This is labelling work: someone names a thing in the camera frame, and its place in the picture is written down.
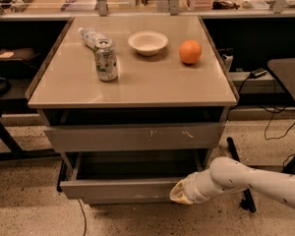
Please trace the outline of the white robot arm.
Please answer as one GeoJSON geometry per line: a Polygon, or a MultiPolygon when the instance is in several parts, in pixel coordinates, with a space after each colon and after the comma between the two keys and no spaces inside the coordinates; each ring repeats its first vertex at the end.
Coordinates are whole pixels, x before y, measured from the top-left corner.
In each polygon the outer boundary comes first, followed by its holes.
{"type": "Polygon", "coordinates": [[[295,209],[295,175],[249,167],[229,157],[215,158],[208,169],[189,174],[170,191],[171,201],[201,204],[224,193],[259,192],[295,209]]]}

